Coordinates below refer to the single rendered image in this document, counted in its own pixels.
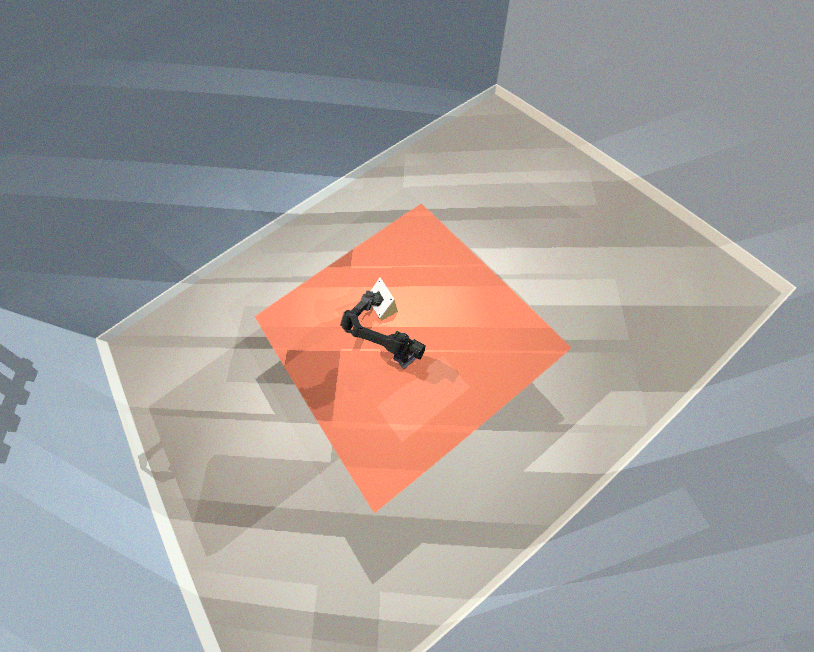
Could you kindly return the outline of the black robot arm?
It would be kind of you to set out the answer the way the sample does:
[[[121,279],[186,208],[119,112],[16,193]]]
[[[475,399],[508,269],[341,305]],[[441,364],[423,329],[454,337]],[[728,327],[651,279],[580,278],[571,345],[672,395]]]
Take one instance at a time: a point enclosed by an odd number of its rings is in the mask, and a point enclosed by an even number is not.
[[[399,363],[406,363],[408,361],[408,351],[421,356],[426,345],[415,339],[411,340],[406,333],[396,331],[394,335],[384,335],[362,327],[358,316],[364,310],[369,311],[372,305],[379,307],[383,300],[384,298],[379,291],[373,293],[373,291],[366,290],[366,293],[362,295],[360,302],[354,308],[343,312],[340,326],[346,333],[350,333],[353,337],[359,337],[384,346],[387,351],[394,354],[393,360]]]

